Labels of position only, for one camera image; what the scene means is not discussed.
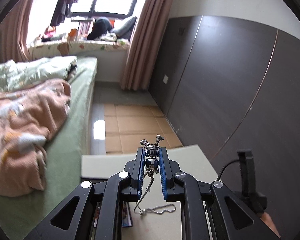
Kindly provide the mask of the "right human hand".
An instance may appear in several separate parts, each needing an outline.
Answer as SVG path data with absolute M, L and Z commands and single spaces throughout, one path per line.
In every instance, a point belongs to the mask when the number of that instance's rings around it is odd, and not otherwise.
M 272 218 L 266 212 L 262 214 L 258 214 L 258 217 L 277 235 L 277 237 L 281 238 Z

